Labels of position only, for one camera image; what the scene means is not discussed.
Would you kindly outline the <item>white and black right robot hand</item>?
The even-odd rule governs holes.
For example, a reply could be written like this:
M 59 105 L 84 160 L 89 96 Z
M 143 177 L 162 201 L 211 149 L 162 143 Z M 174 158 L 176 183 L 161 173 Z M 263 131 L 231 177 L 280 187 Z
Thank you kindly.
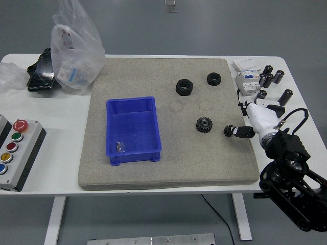
M 266 107 L 259 106 L 253 102 L 239 103 L 243 115 L 247 116 L 250 126 L 232 126 L 232 135 L 239 138 L 252 138 L 255 134 L 259 136 L 259 143 L 266 148 L 271 139 L 277 134 L 276 126 L 279 123 L 276 113 Z

